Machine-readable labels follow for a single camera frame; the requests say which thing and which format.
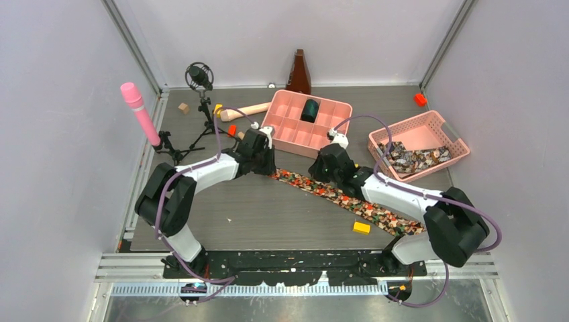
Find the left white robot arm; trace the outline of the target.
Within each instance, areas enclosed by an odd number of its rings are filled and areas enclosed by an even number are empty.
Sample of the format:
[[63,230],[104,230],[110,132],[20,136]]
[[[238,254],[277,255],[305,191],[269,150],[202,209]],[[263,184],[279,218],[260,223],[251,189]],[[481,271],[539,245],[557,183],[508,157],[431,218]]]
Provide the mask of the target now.
[[148,179],[134,211],[163,235],[180,256],[180,269],[187,276],[199,277],[206,267],[205,249],[187,225],[194,196],[250,172],[275,174],[273,131],[271,126],[250,128],[236,148],[190,166],[175,168],[161,163]]

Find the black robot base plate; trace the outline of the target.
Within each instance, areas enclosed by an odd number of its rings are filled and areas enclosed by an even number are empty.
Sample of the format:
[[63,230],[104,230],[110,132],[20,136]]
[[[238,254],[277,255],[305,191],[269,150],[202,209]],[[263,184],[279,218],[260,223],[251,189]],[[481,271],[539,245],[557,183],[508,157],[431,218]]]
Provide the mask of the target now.
[[164,257],[166,279],[199,276],[206,290],[221,286],[315,286],[327,279],[328,286],[375,286],[379,278],[400,278],[405,287],[399,295],[408,299],[412,279],[427,274],[424,262],[398,263],[392,256],[374,250],[253,250],[201,251],[191,262],[175,255]]

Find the floral patterned necktie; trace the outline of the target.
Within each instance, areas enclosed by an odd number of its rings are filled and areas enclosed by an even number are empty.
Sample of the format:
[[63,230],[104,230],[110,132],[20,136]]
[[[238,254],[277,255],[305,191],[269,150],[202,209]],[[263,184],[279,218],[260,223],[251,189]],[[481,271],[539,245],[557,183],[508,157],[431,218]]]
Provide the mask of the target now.
[[284,169],[277,169],[271,178],[301,189],[306,193],[324,198],[379,227],[395,236],[418,235],[426,231],[422,223],[405,219],[402,215],[389,211],[387,208],[355,197],[349,197],[344,192],[312,178]]

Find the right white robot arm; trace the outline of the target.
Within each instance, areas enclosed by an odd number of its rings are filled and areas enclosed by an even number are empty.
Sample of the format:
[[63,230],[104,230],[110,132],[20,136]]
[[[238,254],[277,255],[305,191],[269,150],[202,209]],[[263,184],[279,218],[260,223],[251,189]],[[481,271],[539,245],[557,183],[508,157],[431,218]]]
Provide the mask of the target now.
[[384,269],[395,276],[410,264],[426,260],[440,259],[462,267],[490,234],[485,220],[460,189],[419,189],[391,180],[372,168],[356,165],[339,144],[320,149],[309,174],[336,185],[349,197],[419,220],[425,232],[398,237],[385,250]]

